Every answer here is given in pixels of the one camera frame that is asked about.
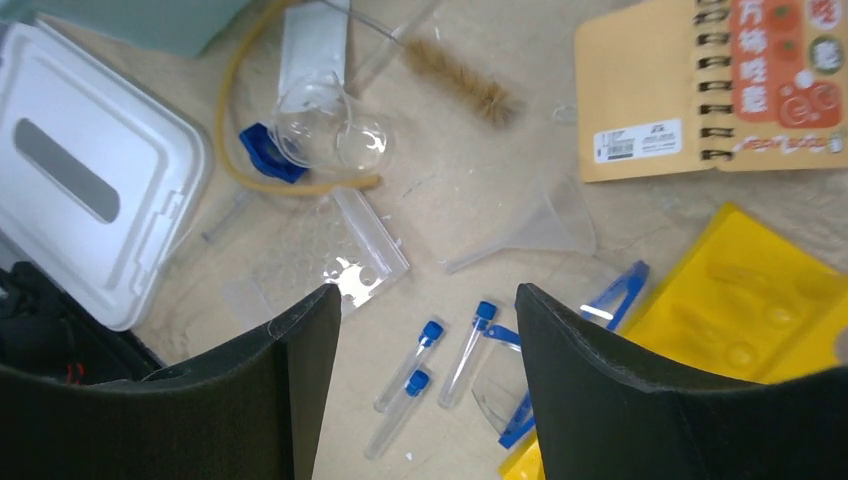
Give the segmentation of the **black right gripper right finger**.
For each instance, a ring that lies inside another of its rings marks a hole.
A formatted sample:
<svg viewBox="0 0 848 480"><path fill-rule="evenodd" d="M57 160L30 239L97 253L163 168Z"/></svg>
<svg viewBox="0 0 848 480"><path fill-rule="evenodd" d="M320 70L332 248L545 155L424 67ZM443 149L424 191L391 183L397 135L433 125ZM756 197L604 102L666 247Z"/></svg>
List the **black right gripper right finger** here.
<svg viewBox="0 0 848 480"><path fill-rule="evenodd" d="M515 307L548 478L846 477L845 367L750 383L651 352L531 283Z"/></svg>

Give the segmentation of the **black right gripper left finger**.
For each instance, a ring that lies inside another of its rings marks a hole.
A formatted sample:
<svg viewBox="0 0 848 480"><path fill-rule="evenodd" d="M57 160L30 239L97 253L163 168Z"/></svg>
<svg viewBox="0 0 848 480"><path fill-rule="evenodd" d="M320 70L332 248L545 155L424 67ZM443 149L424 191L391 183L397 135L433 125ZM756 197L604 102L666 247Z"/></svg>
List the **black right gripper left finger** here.
<svg viewBox="0 0 848 480"><path fill-rule="evenodd" d="M5 479L309 479L341 326L325 284L265 324L138 380L1 371Z"/></svg>

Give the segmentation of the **yellow rubber tube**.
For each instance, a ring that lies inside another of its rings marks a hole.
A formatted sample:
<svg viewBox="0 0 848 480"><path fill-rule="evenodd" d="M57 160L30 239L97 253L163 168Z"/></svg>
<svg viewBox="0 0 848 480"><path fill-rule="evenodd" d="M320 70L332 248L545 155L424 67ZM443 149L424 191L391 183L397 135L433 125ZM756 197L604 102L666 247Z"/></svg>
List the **yellow rubber tube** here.
<svg viewBox="0 0 848 480"><path fill-rule="evenodd" d="M221 85L218 90L215 122L213 128L213 147L215 158L221 168L229 177L241 187L262 194L288 196L288 197L320 197L330 194L336 188L352 188L355 190L369 190L377 188L382 183L378 174L366 174L359 177L348 178L340 181L317 184L288 184L262 183L248 176L240 170L233 162L229 152L229 138L231 136L228 128L229 112L233 96L234 86L242 63L255 46L263 32L276 20L283 10L294 4L293 1L272 1L258 16L256 22L249 28L242 38L232 56L226 63L222 75Z"/></svg>

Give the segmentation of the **brown test tube brush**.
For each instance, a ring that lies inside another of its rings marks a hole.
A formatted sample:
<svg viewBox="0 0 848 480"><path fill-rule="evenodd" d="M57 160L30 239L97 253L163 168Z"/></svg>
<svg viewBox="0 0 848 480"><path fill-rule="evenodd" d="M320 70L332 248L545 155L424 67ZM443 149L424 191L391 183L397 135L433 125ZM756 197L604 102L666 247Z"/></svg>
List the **brown test tube brush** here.
<svg viewBox="0 0 848 480"><path fill-rule="evenodd" d="M413 74L451 94L493 127L504 128L518 118L521 103L507 86L463 61L438 40L391 31L350 7L340 7L332 1L324 4L368 26L398 46L402 61Z"/></svg>

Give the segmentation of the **clear glass tube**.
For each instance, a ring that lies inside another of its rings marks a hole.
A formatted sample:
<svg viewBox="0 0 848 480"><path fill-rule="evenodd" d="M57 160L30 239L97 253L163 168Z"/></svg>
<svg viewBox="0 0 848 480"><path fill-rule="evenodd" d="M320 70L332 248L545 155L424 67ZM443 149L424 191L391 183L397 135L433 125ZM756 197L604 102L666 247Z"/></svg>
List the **clear glass tube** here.
<svg viewBox="0 0 848 480"><path fill-rule="evenodd" d="M351 1L346 88L361 94L398 56L443 1Z"/></svg>

